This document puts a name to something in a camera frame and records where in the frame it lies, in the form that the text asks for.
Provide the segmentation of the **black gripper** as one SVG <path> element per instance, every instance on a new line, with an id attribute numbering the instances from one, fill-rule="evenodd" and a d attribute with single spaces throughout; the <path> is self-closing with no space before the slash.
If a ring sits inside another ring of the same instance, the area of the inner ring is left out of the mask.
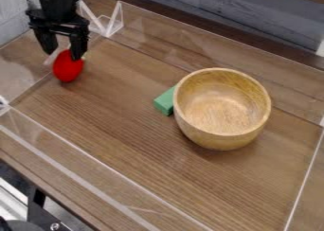
<path id="1" fill-rule="evenodd" d="M 81 58 L 88 43 L 88 20 L 77 14 L 79 1 L 39 0 L 40 7 L 27 10 L 35 37 L 47 54 L 52 54 L 57 49 L 57 37 L 53 30 L 59 34 L 80 31 L 69 36 L 69 51 L 73 61 Z"/>

